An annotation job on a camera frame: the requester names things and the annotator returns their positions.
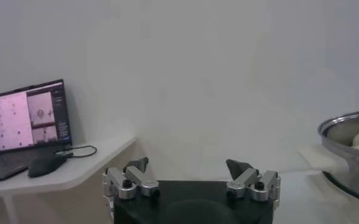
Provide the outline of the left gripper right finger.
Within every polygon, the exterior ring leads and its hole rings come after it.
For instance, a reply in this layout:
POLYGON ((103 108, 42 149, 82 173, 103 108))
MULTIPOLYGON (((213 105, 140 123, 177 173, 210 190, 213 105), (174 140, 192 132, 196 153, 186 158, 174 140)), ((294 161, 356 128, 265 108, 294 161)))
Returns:
POLYGON ((249 195, 254 201, 280 201, 280 175, 273 170, 265 173, 252 167, 249 163, 227 159, 226 165, 232 180, 227 182, 227 197, 229 200, 244 198, 249 195))

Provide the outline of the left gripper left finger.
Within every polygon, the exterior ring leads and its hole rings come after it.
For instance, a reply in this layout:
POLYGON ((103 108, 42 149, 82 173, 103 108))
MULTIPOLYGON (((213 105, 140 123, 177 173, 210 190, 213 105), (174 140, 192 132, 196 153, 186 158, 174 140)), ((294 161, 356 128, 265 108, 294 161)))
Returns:
POLYGON ((118 196, 121 200, 132 200, 137 192, 151 199, 160 196, 160 184, 145 174, 148 157, 129 161, 122 170, 109 167, 102 173, 103 196, 118 196))

